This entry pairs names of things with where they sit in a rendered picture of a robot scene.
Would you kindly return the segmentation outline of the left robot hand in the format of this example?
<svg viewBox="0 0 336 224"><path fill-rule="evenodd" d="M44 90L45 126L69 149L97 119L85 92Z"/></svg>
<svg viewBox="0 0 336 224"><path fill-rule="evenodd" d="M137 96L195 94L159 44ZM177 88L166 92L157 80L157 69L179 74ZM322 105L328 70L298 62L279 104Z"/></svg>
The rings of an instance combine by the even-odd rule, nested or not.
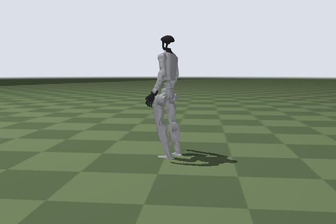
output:
<svg viewBox="0 0 336 224"><path fill-rule="evenodd" d="M146 100L146 103L145 103L145 104L147 104L147 106L149 106L149 107L153 107L153 106L152 106L152 103L153 103L153 101L154 101L154 96L157 95L157 93L158 93L158 91L156 91L155 94L152 93L152 91L151 91L151 94L149 94L149 96L147 96L147 97L145 98L145 100ZM151 104L151 106L150 106L150 104Z"/></svg>

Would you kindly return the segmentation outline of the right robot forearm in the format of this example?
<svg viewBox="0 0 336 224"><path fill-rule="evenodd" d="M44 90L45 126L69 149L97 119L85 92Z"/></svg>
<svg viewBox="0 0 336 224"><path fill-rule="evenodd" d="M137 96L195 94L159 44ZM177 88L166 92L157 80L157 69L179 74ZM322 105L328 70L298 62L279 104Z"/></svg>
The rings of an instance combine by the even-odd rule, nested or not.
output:
<svg viewBox="0 0 336 224"><path fill-rule="evenodd" d="M177 82L177 78L175 79L175 81L170 82L172 84L172 88L174 88L176 82Z"/></svg>

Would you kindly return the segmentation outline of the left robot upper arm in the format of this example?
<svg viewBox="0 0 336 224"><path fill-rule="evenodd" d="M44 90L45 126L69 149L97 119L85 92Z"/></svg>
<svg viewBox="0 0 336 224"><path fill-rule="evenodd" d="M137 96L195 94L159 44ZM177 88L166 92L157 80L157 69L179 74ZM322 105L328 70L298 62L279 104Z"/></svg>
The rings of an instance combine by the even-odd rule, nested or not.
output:
<svg viewBox="0 0 336 224"><path fill-rule="evenodd" d="M159 66L161 68L161 70L163 71L163 78L166 77L166 54L163 53L163 54L159 54L158 55L158 60L159 60Z"/></svg>

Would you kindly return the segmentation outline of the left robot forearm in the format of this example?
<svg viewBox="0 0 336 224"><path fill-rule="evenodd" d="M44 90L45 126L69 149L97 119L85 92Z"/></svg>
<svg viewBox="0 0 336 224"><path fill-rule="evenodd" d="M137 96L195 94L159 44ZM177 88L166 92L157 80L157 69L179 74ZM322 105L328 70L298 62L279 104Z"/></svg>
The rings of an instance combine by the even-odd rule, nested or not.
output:
<svg viewBox="0 0 336 224"><path fill-rule="evenodd" d="M160 70L159 73L158 73L158 78L157 78L156 84L155 84L155 86L154 86L154 88L153 88L153 90L152 90L152 93L155 94L156 91L159 91L159 90L160 90L161 85L162 85L162 82L164 81L164 80L162 79L162 76L163 76L163 71Z"/></svg>

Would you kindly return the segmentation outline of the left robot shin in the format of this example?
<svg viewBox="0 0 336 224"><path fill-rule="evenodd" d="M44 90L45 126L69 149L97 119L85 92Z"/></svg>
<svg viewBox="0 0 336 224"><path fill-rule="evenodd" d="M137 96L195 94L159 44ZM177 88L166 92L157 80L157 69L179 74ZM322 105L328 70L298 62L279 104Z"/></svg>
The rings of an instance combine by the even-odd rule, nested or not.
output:
<svg viewBox="0 0 336 224"><path fill-rule="evenodd" d="M167 157L171 157L171 150L170 150L170 137L169 137L169 133L165 132L165 127L163 125L159 125L159 127L157 128L157 133L160 139L160 142L164 148L164 151L166 153Z"/></svg>

